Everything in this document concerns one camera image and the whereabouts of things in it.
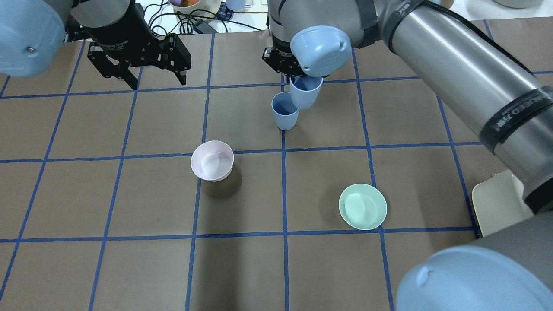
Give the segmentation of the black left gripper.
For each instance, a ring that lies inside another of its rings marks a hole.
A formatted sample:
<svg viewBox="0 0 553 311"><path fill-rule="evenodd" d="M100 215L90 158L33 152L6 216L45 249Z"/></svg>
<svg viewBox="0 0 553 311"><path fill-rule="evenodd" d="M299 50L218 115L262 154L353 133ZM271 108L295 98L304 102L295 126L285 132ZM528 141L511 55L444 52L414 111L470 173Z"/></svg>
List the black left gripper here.
<svg viewBox="0 0 553 311"><path fill-rule="evenodd" d="M182 86L187 84L187 71L192 67L192 55L175 33L162 40L151 35L146 39L130 38L113 45L93 41L89 44L87 58L103 77L121 79L132 90L137 90L138 80L130 67L151 66L168 70Z"/></svg>

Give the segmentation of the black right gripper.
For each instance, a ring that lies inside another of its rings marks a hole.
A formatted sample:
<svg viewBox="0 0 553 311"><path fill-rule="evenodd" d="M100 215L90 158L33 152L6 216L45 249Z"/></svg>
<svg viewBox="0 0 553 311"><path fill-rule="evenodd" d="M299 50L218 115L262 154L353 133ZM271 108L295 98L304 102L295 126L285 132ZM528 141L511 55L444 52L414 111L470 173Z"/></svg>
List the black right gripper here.
<svg viewBox="0 0 553 311"><path fill-rule="evenodd" d="M292 53L290 42L271 37L271 47L266 47L261 59L275 72L282 73L287 80L303 77L298 59Z"/></svg>

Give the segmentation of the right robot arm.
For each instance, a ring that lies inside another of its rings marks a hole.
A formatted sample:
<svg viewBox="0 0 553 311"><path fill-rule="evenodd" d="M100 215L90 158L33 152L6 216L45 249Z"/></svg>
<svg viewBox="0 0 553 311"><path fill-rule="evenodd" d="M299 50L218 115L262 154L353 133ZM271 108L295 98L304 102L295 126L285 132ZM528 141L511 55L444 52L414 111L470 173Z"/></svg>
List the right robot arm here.
<svg viewBox="0 0 553 311"><path fill-rule="evenodd" d="M523 184L532 217L444 249L403 277L397 311L552 309L552 87L429 0L270 0L268 64L326 77L383 41Z"/></svg>

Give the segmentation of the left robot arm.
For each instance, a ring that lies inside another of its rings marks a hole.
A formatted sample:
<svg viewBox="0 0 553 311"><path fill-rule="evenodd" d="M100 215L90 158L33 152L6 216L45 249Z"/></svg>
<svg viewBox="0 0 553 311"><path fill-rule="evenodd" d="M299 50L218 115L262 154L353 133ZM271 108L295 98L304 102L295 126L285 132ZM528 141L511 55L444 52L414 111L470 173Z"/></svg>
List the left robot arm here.
<svg viewBox="0 0 553 311"><path fill-rule="evenodd" d="M136 90L132 67L153 66L187 83L191 54L175 33L154 36L134 0L3 0L0 3L1 73L32 77L45 72L75 20L91 38L87 58L105 78Z"/></svg>

